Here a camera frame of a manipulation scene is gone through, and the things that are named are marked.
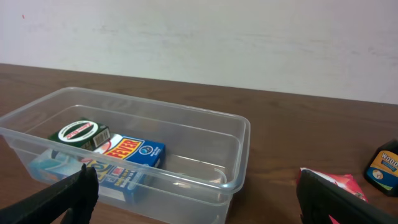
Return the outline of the blue cool fever box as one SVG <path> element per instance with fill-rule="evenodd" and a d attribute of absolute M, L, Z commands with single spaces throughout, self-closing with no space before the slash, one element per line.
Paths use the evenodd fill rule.
<path fill-rule="evenodd" d="M 163 143 L 113 134 L 96 153 L 115 157 L 145 166 L 158 167 L 165 157 Z M 39 180 L 58 182 L 78 172 L 82 165 L 96 169 L 99 194 L 123 202 L 133 201 L 138 184 L 146 184 L 150 177 L 141 171 L 129 170 L 120 166 L 106 164 L 89 158 L 47 149 L 34 159 L 28 168 Z"/>

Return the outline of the dark bottle yellow label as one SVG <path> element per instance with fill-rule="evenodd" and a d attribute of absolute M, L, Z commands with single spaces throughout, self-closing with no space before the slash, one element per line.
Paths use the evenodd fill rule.
<path fill-rule="evenodd" d="M 397 197 L 397 139 L 383 144 L 364 170 L 364 178 L 388 197 Z"/>

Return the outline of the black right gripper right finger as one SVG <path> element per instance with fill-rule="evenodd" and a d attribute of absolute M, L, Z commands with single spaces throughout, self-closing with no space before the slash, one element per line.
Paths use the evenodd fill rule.
<path fill-rule="evenodd" d="M 331 181 L 326 175 L 301 169 L 296 188 L 303 224 L 397 224 L 397 218 Z"/>

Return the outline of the red panadol box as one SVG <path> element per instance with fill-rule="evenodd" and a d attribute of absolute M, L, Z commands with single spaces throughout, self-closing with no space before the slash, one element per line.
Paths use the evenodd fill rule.
<path fill-rule="evenodd" d="M 350 175 L 328 175 L 324 174 L 326 177 L 329 177 L 332 182 L 335 184 L 338 184 L 340 187 L 344 188 L 345 190 L 351 192 L 352 194 L 356 195 L 357 197 L 365 200 L 366 202 L 367 199 L 364 197 L 361 189 L 357 185 L 357 183 L 354 181 L 353 177 Z"/>

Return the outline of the green round-logo box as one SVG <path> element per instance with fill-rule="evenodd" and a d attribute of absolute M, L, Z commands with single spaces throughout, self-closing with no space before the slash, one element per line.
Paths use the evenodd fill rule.
<path fill-rule="evenodd" d="M 94 151 L 109 139 L 111 133 L 107 125 L 85 118 L 74 121 L 49 136 L 51 141 L 88 151 Z"/>

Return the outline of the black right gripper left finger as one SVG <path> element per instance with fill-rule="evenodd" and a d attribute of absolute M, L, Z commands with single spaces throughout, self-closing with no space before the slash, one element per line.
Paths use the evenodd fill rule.
<path fill-rule="evenodd" d="M 82 165 L 77 173 L 1 209 L 2 224 L 52 223 L 64 215 L 62 223 L 89 224 L 98 201 L 96 170 Z"/>

